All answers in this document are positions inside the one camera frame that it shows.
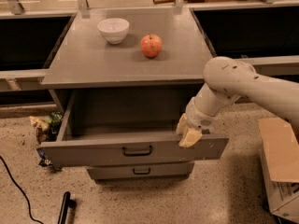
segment white bowl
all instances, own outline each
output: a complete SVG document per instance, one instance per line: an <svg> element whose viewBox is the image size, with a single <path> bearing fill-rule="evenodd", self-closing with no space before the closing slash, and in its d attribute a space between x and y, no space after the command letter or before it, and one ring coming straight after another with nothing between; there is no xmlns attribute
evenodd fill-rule
<svg viewBox="0 0 299 224"><path fill-rule="evenodd" d="M129 32L129 21L125 19L105 19L97 24L104 39L111 44L119 44Z"/></svg>

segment drawer handle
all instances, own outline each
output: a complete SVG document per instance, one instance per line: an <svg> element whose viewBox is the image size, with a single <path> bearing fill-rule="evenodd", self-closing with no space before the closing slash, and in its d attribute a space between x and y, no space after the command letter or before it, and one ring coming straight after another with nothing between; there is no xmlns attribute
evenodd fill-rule
<svg viewBox="0 0 299 224"><path fill-rule="evenodd" d="M125 157L137 157L137 156L148 156L152 152L152 146L149 146L149 152L145 153L127 153L127 149L125 147L122 147L122 154Z"/></svg>
<svg viewBox="0 0 299 224"><path fill-rule="evenodd" d="M135 175L149 175L150 174L150 168L147 171L136 171L135 168L133 169L133 174Z"/></svg>

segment apple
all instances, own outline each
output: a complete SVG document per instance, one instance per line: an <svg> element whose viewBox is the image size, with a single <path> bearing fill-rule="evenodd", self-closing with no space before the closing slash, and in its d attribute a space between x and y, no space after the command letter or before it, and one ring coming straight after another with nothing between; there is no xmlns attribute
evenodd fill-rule
<svg viewBox="0 0 299 224"><path fill-rule="evenodd" d="M155 57L162 49L162 39L156 34L147 34L141 39L140 47L146 57Z"/></svg>

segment floor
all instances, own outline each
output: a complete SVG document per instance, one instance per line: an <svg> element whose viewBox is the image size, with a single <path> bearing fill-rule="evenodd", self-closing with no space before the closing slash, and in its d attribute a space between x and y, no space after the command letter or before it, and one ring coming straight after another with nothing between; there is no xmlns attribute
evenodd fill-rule
<svg viewBox="0 0 299 224"><path fill-rule="evenodd" d="M197 161L188 179L165 178L95 183L84 167L53 172L38 165L36 130L29 116L45 118L54 106L0 109L0 155L31 202L35 219L57 223L66 191L77 202L66 223L211 224L276 223L263 210L265 190L257 119L273 117L254 104L221 112L215 132L230 141L219 161ZM1 223L34 223L27 202L0 164Z"/></svg>

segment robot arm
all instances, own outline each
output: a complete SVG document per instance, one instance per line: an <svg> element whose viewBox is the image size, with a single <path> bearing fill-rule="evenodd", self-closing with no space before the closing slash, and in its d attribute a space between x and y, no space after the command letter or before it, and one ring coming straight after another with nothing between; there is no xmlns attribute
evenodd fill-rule
<svg viewBox="0 0 299 224"><path fill-rule="evenodd" d="M299 134L298 83L259 75L251 64L227 57L211 59L203 75L206 84L190 100L178 123L181 147L193 146L202 130L211 130L213 118L240 97L287 120Z"/></svg>

